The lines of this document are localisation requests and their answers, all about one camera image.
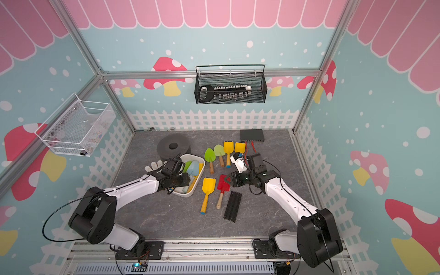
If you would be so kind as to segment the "red trowel wooden handle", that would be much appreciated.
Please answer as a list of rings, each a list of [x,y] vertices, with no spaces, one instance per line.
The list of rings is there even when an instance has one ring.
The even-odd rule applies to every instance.
[[[222,206],[223,196],[225,192],[230,190],[230,184],[227,182],[228,177],[226,175],[221,175],[218,183],[217,189],[220,191],[220,196],[216,205],[217,209],[220,209]]]

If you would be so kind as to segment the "green plastic shovel yellow handle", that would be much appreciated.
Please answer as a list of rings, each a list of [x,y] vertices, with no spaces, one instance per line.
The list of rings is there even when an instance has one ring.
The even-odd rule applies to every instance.
[[[192,161],[185,162],[185,164],[184,164],[184,168],[183,168],[183,172],[184,172],[184,173],[187,172],[187,170],[189,169],[191,163],[192,163]]]

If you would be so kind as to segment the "light blue plastic shovel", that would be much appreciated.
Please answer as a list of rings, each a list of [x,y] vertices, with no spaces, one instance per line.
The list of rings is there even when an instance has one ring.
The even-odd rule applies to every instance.
[[[187,169],[187,173],[190,176],[190,180],[189,180],[189,185],[184,187],[182,192],[185,194],[188,192],[189,187],[191,186],[193,180],[195,179],[195,177],[199,174],[199,162],[194,160],[192,161],[191,165],[189,166],[189,168]]]

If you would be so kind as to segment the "yellow plastic shovel blue cap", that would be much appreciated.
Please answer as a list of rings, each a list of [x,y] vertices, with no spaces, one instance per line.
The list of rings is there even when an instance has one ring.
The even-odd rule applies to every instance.
[[[234,143],[233,142],[224,142],[223,143],[223,149],[224,149],[224,152],[227,155],[226,167],[227,168],[231,168],[230,156],[231,156],[232,152],[234,151]]]

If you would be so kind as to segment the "bright green trowel wooden handle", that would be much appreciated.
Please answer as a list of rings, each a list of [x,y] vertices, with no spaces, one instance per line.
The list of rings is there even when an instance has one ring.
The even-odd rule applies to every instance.
[[[211,148],[207,148],[205,151],[205,161],[209,164],[210,173],[214,174],[214,161],[216,159],[216,155],[214,153],[214,150]]]

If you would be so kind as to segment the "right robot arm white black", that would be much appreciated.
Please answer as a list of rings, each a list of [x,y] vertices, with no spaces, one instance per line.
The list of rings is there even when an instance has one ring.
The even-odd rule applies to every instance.
[[[234,153],[227,165],[236,171],[226,177],[231,187],[255,186],[274,199],[297,226],[296,232],[280,229],[267,241],[268,250],[278,257],[281,252],[296,254],[311,268],[324,263],[333,268],[332,258],[343,251],[342,240],[333,214],[318,209],[295,193],[283,180],[277,168],[268,169],[260,154],[243,156]]]

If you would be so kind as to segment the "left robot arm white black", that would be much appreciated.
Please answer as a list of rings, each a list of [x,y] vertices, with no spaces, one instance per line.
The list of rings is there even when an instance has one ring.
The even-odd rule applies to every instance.
[[[189,185],[180,156],[169,159],[156,170],[117,187],[90,188],[83,196],[68,225],[90,244],[107,243],[125,250],[133,249],[142,235],[115,223],[116,212],[139,198],[158,191]]]

